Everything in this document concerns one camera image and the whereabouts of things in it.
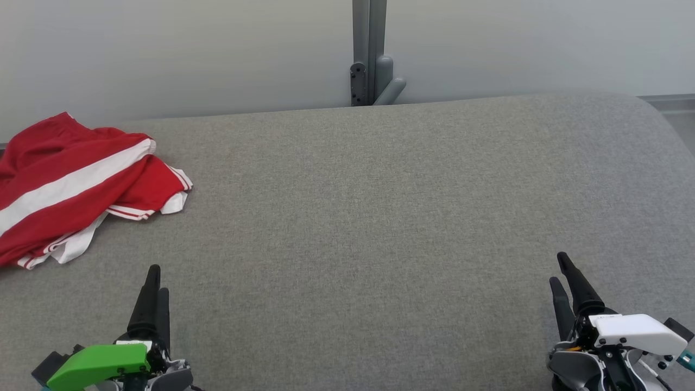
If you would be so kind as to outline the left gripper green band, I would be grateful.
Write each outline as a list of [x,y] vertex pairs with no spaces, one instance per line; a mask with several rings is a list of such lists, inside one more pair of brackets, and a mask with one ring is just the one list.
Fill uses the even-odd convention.
[[189,362],[169,358],[169,290],[160,287],[161,268],[154,264],[147,271],[128,323],[127,336],[132,340],[77,347],[71,355],[58,356],[57,368],[49,370],[46,389],[193,390]]

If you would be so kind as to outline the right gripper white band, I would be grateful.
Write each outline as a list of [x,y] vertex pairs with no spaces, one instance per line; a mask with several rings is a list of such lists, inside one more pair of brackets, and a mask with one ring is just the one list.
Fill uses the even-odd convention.
[[581,270],[565,252],[557,258],[571,295],[559,278],[549,279],[561,340],[548,353],[551,388],[670,390],[660,371],[688,367],[688,328],[672,318],[603,314],[605,303]]

